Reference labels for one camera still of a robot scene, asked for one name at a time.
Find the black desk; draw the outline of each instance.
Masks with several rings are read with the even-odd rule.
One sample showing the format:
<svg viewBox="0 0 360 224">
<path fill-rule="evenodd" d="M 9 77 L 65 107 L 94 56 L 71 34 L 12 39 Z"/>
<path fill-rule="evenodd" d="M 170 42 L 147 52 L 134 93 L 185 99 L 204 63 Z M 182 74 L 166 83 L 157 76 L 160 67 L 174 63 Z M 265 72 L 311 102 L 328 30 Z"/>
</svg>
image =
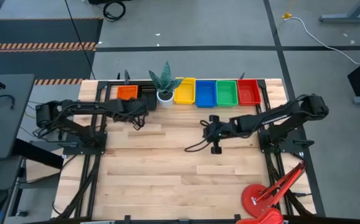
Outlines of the black desk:
<svg viewBox="0 0 360 224">
<path fill-rule="evenodd" d="M 0 189 L 8 189 L 16 183 L 19 169 L 21 168 L 22 157 L 11 156 L 0 160 Z M 9 199 L 12 197 L 14 189 L 9 189 Z M 4 222 L 7 215 L 10 200 L 7 200 L 1 210 L 0 223 Z"/>
<path fill-rule="evenodd" d="M 18 129 L 34 85 L 34 75 L 0 75 L 0 82 L 6 85 L 0 95 L 15 98 L 14 109 L 11 100 L 0 98 L 0 189 L 15 186 L 23 158 L 61 169 L 63 159 L 28 142 L 17 139 Z M 14 188 L 9 190 L 9 200 L 1 211 L 0 223 L 4 222 Z"/>
<path fill-rule="evenodd" d="M 0 75 L 0 82 L 6 85 L 0 95 L 10 94 L 16 99 L 11 110 L 10 99 L 0 98 L 0 159 L 11 155 L 34 80 L 34 75 Z"/>
</svg>

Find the wooden tabletop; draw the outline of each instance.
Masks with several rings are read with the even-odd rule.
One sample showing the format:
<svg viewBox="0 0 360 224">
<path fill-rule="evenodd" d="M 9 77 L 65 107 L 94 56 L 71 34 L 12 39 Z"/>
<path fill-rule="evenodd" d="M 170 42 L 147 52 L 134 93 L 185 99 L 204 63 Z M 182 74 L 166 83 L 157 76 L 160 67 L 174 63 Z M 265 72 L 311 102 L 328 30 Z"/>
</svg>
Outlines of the wooden tabletop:
<svg viewBox="0 0 360 224">
<path fill-rule="evenodd" d="M 282 81 L 265 81 L 272 108 L 286 103 Z M 83 81 L 79 100 L 94 101 L 97 83 Z M 115 97 L 113 86 L 111 99 Z M 228 121 L 229 117 L 256 114 L 256 108 L 174 105 L 161 109 L 158 106 L 146 117 L 146 125 L 139 131 L 134 130 L 132 124 L 114 123 L 108 118 L 107 148 L 98 173 L 93 220 L 123 220 L 125 215 L 131 215 L 132 220 L 230 219 L 234 214 L 250 217 L 242 208 L 241 192 L 249 184 L 269 185 L 265 157 L 260 152 L 256 133 L 248 139 L 220 141 L 221 155 L 212 155 L 210 146 L 199 152 L 184 152 L 185 147 L 202 140 L 203 127 L 199 121 L 208 121 L 210 114 Z M 77 115 L 74 120 L 86 126 L 91 117 Z M 290 154 L 283 153 L 282 157 L 285 172 L 299 163 Z M 59 212 L 78 190 L 83 160 L 84 156 L 77 156 L 62 171 L 55 198 Z M 291 189 L 310 193 L 306 174 Z M 300 198 L 300 202 L 315 213 L 311 196 Z M 83 204 L 82 215 L 85 215 L 86 203 Z"/>
</svg>

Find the floor mat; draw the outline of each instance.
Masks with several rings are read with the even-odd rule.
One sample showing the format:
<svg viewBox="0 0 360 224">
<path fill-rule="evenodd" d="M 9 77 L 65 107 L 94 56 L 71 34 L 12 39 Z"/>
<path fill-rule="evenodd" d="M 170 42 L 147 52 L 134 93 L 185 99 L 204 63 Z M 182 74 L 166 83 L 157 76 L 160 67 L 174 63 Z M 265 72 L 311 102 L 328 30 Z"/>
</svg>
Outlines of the floor mat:
<svg viewBox="0 0 360 224">
<path fill-rule="evenodd" d="M 74 22 L 92 64 L 103 20 Z M 38 85 L 78 84 L 90 78 L 70 19 L 0 20 L 0 75 L 19 73 L 34 74 Z"/>
</svg>

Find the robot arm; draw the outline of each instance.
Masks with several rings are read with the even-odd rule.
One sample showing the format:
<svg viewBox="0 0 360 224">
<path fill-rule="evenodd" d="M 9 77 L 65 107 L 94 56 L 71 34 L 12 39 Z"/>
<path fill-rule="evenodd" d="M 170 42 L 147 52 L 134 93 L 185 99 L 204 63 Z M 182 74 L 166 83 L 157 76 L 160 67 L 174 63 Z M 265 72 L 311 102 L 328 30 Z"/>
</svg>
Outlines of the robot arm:
<svg viewBox="0 0 360 224">
<path fill-rule="evenodd" d="M 50 101 L 36 106 L 36 124 L 39 128 L 49 131 L 59 129 L 79 136 L 82 142 L 90 147 L 97 147 L 103 134 L 96 133 L 95 127 L 82 126 L 68 119 L 77 114 L 106 115 L 114 122 L 131 122 L 136 130 L 145 124 L 148 115 L 146 103 L 130 100 L 109 100 L 104 103 L 81 101 Z"/>
<path fill-rule="evenodd" d="M 228 123 L 221 122 L 216 115 L 210 115 L 209 121 L 201 122 L 204 128 L 204 139 L 214 146 L 211 148 L 212 154 L 221 154 L 219 147 L 221 139 L 228 138 L 248 138 L 255 131 L 266 124 L 288 118 L 282 124 L 272 125 L 268 128 L 266 141 L 271 144 L 278 144 L 287 134 L 306 121 L 321 120 L 328 115 L 328 107 L 322 97 L 317 95 L 301 95 L 295 100 L 281 105 L 272 110 L 258 115 L 242 115 L 230 118 Z"/>
</svg>

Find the white cable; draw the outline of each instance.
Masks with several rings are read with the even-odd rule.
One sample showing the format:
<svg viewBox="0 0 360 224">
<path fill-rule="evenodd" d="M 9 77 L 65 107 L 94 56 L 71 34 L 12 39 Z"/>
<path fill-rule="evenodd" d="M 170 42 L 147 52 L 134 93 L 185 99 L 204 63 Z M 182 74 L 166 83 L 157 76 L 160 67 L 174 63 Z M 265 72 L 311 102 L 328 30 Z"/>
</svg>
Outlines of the white cable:
<svg viewBox="0 0 360 224">
<path fill-rule="evenodd" d="M 324 47 L 326 47 L 326 48 L 328 48 L 328 49 L 334 50 L 334 51 L 336 51 L 336 52 L 339 52 L 339 53 L 343 54 L 345 57 L 347 57 L 350 61 L 352 61 L 353 63 L 355 63 L 356 65 L 360 65 L 360 62 L 355 62 L 353 59 L 351 59 L 349 56 L 347 56 L 347 55 L 346 55 L 345 53 L 343 53 L 342 51 L 340 51 L 340 50 L 338 50 L 338 49 L 335 49 L 335 48 L 333 48 L 333 47 L 328 47 L 327 45 L 325 45 L 324 43 L 322 43 L 320 40 L 318 40 L 315 36 L 313 36 L 313 34 L 311 34 L 311 33 L 307 30 L 307 28 L 306 28 L 306 26 L 305 26 L 305 23 L 303 22 L 302 19 L 297 18 L 297 17 L 291 17 L 291 18 L 288 18 L 288 19 L 284 19 L 284 21 L 288 21 L 288 20 L 290 20 L 290 19 L 297 19 L 297 20 L 299 20 L 299 21 L 302 23 L 303 27 L 305 28 L 306 33 L 309 34 L 310 37 L 314 38 L 317 42 L 319 42 L 322 46 L 324 46 Z"/>
</svg>

